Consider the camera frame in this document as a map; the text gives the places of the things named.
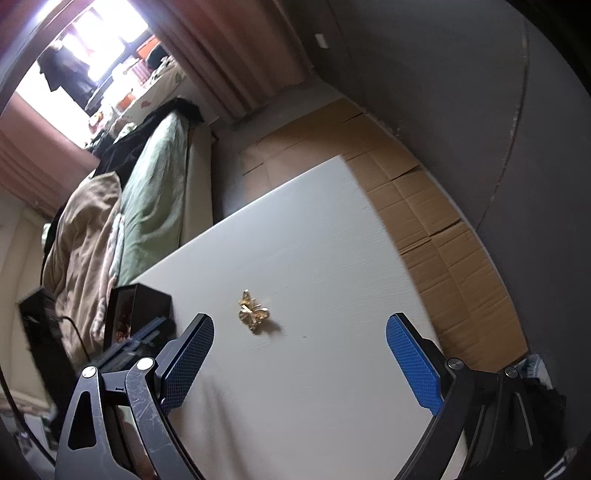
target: white tabletop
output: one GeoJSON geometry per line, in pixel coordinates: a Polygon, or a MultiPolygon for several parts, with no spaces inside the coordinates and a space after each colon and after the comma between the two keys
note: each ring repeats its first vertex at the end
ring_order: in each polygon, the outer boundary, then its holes
{"type": "MultiPolygon", "coordinates": [[[[170,414],[207,480],[392,480],[431,414],[385,340],[404,312],[435,333],[408,272],[346,164],[334,158],[236,212],[140,276],[172,295],[178,328],[215,339],[170,414]],[[238,319],[249,289],[274,328],[238,319]]],[[[460,445],[448,469],[455,478],[460,445]]]]}

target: brown curtain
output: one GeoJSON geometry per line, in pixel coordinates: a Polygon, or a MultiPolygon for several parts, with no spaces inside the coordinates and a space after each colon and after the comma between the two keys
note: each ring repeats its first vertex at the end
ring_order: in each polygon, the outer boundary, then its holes
{"type": "Polygon", "coordinates": [[[131,0],[211,107],[242,118],[310,63],[278,0],[131,0]]]}
{"type": "Polygon", "coordinates": [[[52,217],[97,164],[13,94],[0,116],[0,186],[52,217]]]}

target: cardboard box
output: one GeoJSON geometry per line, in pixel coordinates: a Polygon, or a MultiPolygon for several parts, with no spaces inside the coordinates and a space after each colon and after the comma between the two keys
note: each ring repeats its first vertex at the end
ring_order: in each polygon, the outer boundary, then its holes
{"type": "Polygon", "coordinates": [[[339,99],[243,153],[249,201],[342,155],[413,278],[447,356],[498,371],[527,351],[508,293],[474,233],[403,145],[339,99]]]}

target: hanging clothes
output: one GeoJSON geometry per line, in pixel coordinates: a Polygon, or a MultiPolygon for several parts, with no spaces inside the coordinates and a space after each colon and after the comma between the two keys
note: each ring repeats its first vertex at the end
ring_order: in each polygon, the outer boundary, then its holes
{"type": "Polygon", "coordinates": [[[97,87],[88,77],[90,66],[87,63],[63,46],[47,47],[37,63],[52,92],[62,87],[83,110],[86,108],[97,87]]]}

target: bedsheet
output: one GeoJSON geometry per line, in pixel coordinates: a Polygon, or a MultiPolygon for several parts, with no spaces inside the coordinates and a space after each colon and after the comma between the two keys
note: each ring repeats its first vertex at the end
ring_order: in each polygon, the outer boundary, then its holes
{"type": "Polygon", "coordinates": [[[186,181],[188,120],[170,113],[156,128],[125,186],[124,246],[118,286],[128,285],[179,245],[186,181]]]}
{"type": "Polygon", "coordinates": [[[176,60],[169,59],[164,70],[119,117],[124,122],[140,125],[150,112],[162,105],[185,79],[187,74],[176,60]]]}

